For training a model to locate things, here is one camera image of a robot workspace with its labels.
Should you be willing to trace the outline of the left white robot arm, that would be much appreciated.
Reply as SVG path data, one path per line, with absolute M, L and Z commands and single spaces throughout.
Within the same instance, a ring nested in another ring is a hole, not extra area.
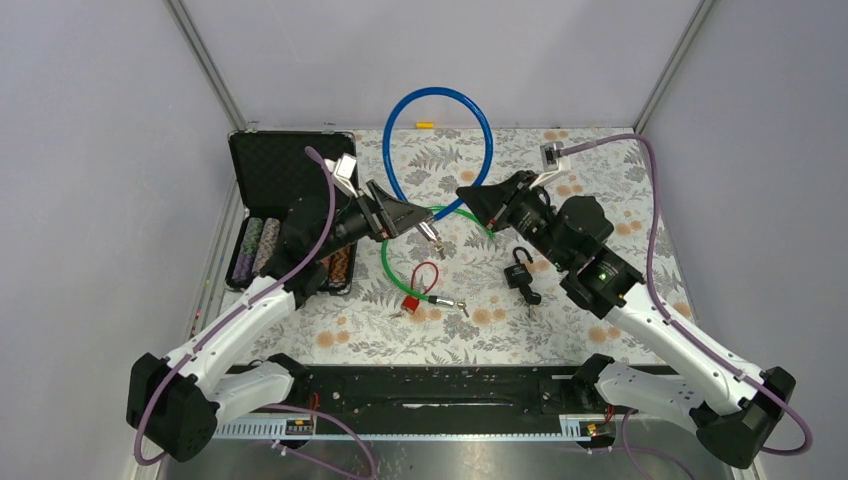
M 150 353 L 132 366 L 126 420 L 136 431 L 134 456 L 146 458 L 143 440 L 177 461 L 196 456 L 221 424 L 278 403 L 296 411 L 309 401 L 307 380 L 276 360 L 234 377 L 227 375 L 251 345 L 313 296 L 326 280 L 324 258 L 370 238 L 397 238 L 432 212 L 389 195 L 374 181 L 351 196 L 328 191 L 304 197 L 279 217 L 273 253 L 239 299 L 195 337 L 163 357 Z

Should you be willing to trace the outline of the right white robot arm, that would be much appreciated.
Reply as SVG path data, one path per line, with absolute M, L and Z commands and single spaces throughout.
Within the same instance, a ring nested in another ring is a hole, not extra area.
M 795 378 L 744 359 L 668 308 L 644 275 L 607 246 L 614 226 L 595 197 L 572 196 L 553 208 L 534 179 L 520 171 L 456 193 L 488 230 L 514 229 L 563 273 L 560 286 L 577 307 L 630 334 L 679 376 L 647 374 L 594 354 L 576 375 L 577 405 L 589 412 L 608 403 L 635 409 L 694 434 L 725 464 L 750 467 L 782 419 Z

